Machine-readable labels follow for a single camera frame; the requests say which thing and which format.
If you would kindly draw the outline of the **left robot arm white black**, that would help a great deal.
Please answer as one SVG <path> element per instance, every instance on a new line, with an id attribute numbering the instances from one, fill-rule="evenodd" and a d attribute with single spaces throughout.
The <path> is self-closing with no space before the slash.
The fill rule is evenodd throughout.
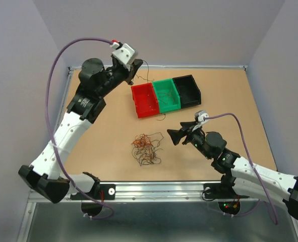
<path id="1" fill-rule="evenodd" d="M 104 109 L 104 97 L 122 82 L 132 85 L 142 64 L 143 60 L 135 59 L 128 70 L 115 57 L 108 68 L 98 58 L 83 62 L 78 75 L 80 84 L 53 138 L 30 165 L 23 165 L 18 171 L 31 189 L 54 204 L 68 194 L 83 193 L 89 199 L 99 195 L 100 180 L 97 177 L 88 172 L 67 175 L 62 166 Z"/>

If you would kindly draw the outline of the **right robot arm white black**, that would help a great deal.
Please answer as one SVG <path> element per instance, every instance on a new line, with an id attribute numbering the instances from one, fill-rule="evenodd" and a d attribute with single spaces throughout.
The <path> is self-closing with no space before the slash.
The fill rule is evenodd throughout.
<path id="1" fill-rule="evenodd" d="M 247 158 L 227 149 L 227 142 L 218 132 L 205 133 L 193 122 L 182 122 L 181 126 L 179 130 L 167 130 L 173 144 L 190 143 L 212 160 L 212 167 L 223 175 L 219 185 L 222 195 L 256 198 L 286 209 L 298 220 L 298 175 L 251 164 Z"/>

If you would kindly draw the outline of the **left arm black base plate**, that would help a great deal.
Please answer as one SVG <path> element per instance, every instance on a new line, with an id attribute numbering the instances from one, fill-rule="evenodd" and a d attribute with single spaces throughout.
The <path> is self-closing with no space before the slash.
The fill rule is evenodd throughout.
<path id="1" fill-rule="evenodd" d="M 89 192 L 84 192 L 86 195 L 96 200 L 114 200 L 116 193 L 116 185 L 112 183 L 97 184 Z"/>

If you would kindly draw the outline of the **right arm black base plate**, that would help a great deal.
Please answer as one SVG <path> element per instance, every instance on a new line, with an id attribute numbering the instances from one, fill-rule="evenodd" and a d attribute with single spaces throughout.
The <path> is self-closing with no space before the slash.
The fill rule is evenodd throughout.
<path id="1" fill-rule="evenodd" d="M 204 192 L 204 198 L 207 200 L 237 200 L 238 198 L 247 199 L 249 196 L 238 195 L 232 187 L 227 187 L 221 183 L 200 184 L 201 192 Z"/>

